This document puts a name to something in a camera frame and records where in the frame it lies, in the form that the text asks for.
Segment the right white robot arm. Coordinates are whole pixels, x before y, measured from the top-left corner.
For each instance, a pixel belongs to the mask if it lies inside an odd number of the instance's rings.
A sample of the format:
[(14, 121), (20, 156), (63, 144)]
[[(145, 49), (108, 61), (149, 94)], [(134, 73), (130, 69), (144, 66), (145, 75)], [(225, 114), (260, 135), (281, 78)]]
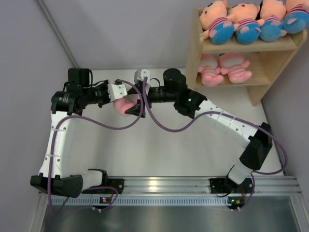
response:
[(214, 129), (234, 139), (244, 151), (226, 176), (225, 186), (231, 192), (242, 188), (244, 180), (252, 172), (261, 169), (273, 145), (269, 124), (257, 126), (228, 114), (206, 96), (190, 89), (185, 76), (178, 69), (164, 71), (163, 85), (152, 87), (150, 81), (148, 70), (136, 70), (135, 85), (127, 93), (140, 93), (141, 98), (125, 111), (126, 114), (137, 115), (144, 106), (142, 116), (145, 117), (145, 112), (150, 111), (153, 103), (171, 102), (179, 114), (191, 118), (193, 122), (202, 118)]

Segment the boy doll back corner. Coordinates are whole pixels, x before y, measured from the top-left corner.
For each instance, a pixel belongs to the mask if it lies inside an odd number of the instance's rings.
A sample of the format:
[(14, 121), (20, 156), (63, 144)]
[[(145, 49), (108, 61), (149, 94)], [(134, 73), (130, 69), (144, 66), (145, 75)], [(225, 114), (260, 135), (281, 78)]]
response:
[(285, 3), (281, 0), (261, 1), (258, 18), (265, 21), (260, 27), (263, 41), (273, 42), (287, 34), (282, 25), (286, 13)]

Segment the wooden two-tier shelf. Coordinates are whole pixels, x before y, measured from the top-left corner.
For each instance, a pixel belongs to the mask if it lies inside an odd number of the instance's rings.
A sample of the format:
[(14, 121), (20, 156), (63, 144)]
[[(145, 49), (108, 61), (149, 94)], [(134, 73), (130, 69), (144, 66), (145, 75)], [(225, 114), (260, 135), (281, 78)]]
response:
[(273, 42), (257, 39), (250, 44), (239, 43), (233, 35), (226, 43), (215, 45), (203, 37), (201, 13), (201, 8), (194, 9), (185, 67), (188, 86), (245, 86), (253, 106), (261, 101), (309, 35), (303, 30)]

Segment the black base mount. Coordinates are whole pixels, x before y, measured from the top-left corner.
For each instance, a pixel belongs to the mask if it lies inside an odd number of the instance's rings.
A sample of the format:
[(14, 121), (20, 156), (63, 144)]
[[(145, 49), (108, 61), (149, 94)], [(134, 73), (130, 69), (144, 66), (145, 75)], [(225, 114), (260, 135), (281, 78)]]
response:
[(105, 183), (94, 186), (89, 189), (83, 190), (82, 194), (112, 194), (116, 193), (115, 190), (106, 188), (111, 187), (118, 191), (119, 194), (121, 194), (124, 190), (124, 183), (125, 180), (122, 178), (110, 178)]
[(210, 178), (209, 182), (212, 194), (251, 193), (253, 188), (250, 178), (245, 178), (241, 184), (236, 184), (227, 177)]

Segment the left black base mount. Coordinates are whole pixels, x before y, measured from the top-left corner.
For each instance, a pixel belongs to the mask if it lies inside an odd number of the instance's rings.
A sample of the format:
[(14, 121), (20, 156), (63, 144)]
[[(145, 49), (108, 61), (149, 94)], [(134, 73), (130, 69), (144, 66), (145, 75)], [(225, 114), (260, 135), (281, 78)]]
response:
[(124, 183), (125, 180), (122, 178), (110, 178), (105, 183), (94, 186), (89, 189), (83, 190), (82, 194), (112, 194), (116, 193), (115, 190), (106, 188), (111, 187), (118, 191), (119, 194), (121, 194), (124, 190)]

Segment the pink striped plush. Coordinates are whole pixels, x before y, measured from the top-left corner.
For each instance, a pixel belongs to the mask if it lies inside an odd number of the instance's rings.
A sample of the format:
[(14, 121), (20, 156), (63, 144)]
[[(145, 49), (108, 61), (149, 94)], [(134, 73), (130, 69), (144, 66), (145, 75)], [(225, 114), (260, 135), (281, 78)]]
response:
[(219, 55), (219, 67), (222, 75), (227, 75), (232, 84), (249, 80), (252, 72), (248, 71), (250, 62), (242, 53), (222, 53)]
[(224, 80), (218, 61), (210, 54), (201, 55), (198, 73), (201, 75), (202, 84), (206, 87), (214, 87)]
[(126, 111), (137, 104), (138, 95), (127, 95), (113, 102), (115, 111), (121, 116), (129, 116)]

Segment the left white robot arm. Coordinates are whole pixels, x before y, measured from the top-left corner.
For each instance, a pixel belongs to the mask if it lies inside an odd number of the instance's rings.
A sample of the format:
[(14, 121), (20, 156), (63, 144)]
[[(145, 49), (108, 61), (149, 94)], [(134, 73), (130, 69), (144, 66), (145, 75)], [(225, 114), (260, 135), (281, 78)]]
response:
[(63, 90), (51, 99), (51, 130), (43, 164), (30, 184), (51, 195), (76, 198), (93, 187), (98, 193), (108, 190), (105, 170), (89, 168), (88, 155), (72, 152), (77, 124), (90, 104), (102, 107), (110, 103), (108, 81), (93, 86), (93, 74), (87, 68), (70, 68)]

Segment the boy doll shelved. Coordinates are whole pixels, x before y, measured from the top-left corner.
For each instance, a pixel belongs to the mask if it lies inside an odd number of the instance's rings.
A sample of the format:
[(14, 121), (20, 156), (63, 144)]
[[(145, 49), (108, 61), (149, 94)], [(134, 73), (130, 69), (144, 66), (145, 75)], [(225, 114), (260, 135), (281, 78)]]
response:
[(234, 34), (235, 14), (227, 14), (227, 1), (214, 0), (205, 7), (200, 15), (204, 39), (213, 44), (224, 44)]
[(240, 3), (228, 10), (239, 43), (251, 44), (259, 38), (265, 23), (264, 19), (256, 19), (259, 12), (260, 6), (252, 3)]

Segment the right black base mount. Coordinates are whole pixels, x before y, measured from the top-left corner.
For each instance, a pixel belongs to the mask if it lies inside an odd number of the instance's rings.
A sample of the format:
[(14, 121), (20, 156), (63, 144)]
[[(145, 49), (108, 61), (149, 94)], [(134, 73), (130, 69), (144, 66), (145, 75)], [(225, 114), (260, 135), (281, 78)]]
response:
[(236, 184), (227, 177), (210, 178), (209, 182), (212, 194), (251, 193), (253, 188), (250, 178), (245, 178), (241, 184)]

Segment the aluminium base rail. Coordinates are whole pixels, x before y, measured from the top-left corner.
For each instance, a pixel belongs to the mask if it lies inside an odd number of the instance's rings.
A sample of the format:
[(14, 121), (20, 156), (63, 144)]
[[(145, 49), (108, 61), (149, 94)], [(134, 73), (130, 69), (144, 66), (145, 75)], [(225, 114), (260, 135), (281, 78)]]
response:
[(112, 194), (80, 194), (77, 198), (61, 196), (40, 199), (52, 206), (223, 206), (240, 209), (254, 197), (294, 197), (302, 194), (293, 176), (255, 176), (251, 193), (212, 194), (213, 177), (120, 177), (124, 190)]

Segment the boy doll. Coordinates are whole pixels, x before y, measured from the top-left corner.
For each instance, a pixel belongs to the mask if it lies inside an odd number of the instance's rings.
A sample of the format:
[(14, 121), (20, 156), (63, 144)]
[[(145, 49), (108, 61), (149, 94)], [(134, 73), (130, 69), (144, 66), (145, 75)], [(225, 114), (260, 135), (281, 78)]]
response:
[(309, 23), (309, 1), (287, 0), (287, 13), (283, 19), (283, 29), (288, 34), (296, 34), (304, 30)]

